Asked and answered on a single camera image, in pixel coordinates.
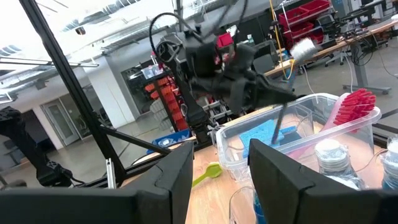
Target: blue bin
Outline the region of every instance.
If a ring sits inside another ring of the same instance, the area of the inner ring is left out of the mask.
[[[189,137],[191,137],[191,131],[189,129],[185,129],[185,130],[179,131],[177,133],[169,134],[167,136],[155,139],[152,141],[152,144],[161,146],[161,147],[167,147],[172,144],[182,142]],[[147,154],[151,154],[151,153],[153,153],[153,151],[148,149]]]

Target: plastic bottle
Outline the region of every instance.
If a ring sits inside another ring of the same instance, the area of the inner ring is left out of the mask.
[[[358,189],[365,189],[362,179],[355,173],[349,159],[348,150],[340,142],[333,139],[325,139],[315,146],[319,173],[338,177],[355,183]]]
[[[254,193],[253,207],[254,213],[256,214],[256,224],[266,224],[266,218],[264,216],[264,213],[262,212],[260,200],[257,193]]]
[[[384,167],[382,188],[384,190],[398,189],[398,137],[388,139],[387,153],[381,156]]]

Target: glass door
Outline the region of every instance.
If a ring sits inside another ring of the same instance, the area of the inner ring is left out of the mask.
[[[60,138],[66,146],[80,138],[59,100],[47,103],[43,105],[43,107],[47,116],[50,118],[51,123],[57,130]]]

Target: white pillar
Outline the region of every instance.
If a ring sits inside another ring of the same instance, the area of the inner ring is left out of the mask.
[[[118,128],[135,121],[134,116],[138,117],[138,110],[127,85],[116,78],[121,77],[121,74],[113,72],[113,63],[108,63],[108,60],[107,57],[100,57],[95,60],[99,67],[84,68],[84,71],[113,127]]]

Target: shelving rack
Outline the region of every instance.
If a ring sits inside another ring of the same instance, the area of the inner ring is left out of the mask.
[[[321,44],[325,38],[321,26],[316,26],[316,19],[334,12],[330,0],[313,0],[294,9],[279,14],[279,23],[284,28],[283,36],[287,39],[287,49],[302,38],[309,37]]]

